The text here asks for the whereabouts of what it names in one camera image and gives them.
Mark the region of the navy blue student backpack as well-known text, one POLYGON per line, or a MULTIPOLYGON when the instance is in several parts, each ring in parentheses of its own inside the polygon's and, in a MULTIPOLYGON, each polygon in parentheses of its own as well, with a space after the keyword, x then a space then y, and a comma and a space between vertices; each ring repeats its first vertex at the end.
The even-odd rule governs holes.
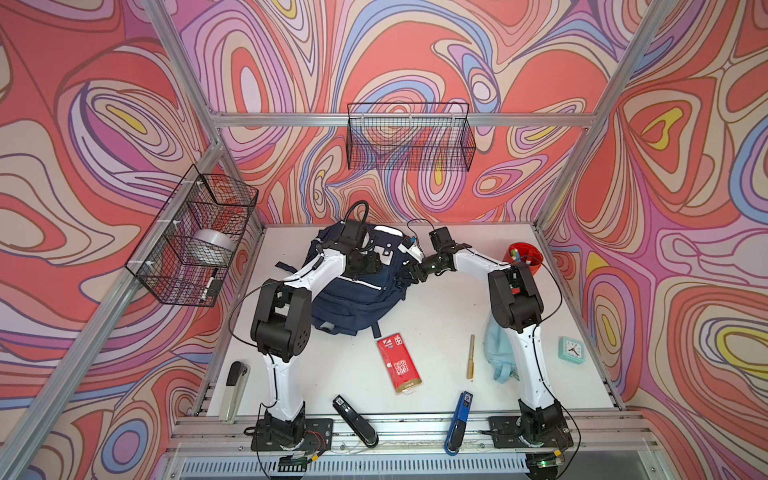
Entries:
POLYGON ((331 335, 354 336, 370 328, 378 338, 378 322, 406 297, 407 285, 398 279, 401 269, 415 261, 407 252, 410 238, 385 225, 368 228, 373 252, 382 267, 376 273, 344 274, 313 297, 310 325, 331 335))

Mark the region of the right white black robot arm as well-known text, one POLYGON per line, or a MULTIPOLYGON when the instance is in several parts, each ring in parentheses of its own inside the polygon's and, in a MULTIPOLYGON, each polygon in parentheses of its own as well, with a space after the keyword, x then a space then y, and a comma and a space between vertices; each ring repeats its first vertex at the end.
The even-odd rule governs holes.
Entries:
POLYGON ((411 259, 397 279, 410 286, 433 275, 460 272, 484 280, 489 291, 491 319, 512 345, 520 381, 518 435, 531 446, 556 439, 572 442, 561 402, 552 392, 544 362, 539 326, 544 303, 530 267, 488 257, 471 245, 456 242, 446 227, 430 232, 435 252, 429 256, 412 243, 411 259))

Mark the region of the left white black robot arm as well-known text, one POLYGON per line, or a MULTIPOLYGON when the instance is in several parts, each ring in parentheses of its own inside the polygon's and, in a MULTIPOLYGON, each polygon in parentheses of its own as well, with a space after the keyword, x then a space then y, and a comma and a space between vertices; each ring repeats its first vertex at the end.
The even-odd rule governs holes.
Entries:
POLYGON ((251 338, 272 369, 271 418, 296 426, 305 409, 291 361, 306 348, 311 335, 312 301, 333 280, 355 279, 381 270, 379 255, 369 245, 372 234, 364 221, 344 220, 340 232, 316 247, 315 257, 297 272, 260 289, 251 338))

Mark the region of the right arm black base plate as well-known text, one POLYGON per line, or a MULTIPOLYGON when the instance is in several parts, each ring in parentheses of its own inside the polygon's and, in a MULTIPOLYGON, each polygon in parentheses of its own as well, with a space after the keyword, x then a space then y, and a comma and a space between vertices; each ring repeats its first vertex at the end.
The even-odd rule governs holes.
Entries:
POLYGON ((527 416, 491 416, 488 423, 486 434, 498 449, 566 450, 574 446, 569 427, 562 421, 540 424, 527 416))

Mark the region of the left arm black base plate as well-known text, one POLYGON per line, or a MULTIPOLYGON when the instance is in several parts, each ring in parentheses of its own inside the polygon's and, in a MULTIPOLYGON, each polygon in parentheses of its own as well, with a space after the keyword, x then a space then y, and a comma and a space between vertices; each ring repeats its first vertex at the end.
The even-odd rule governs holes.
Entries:
POLYGON ((332 446, 333 429, 334 421, 330 417, 300 417, 293 422, 268 417, 250 428, 250 449, 258 453, 321 452, 332 446))

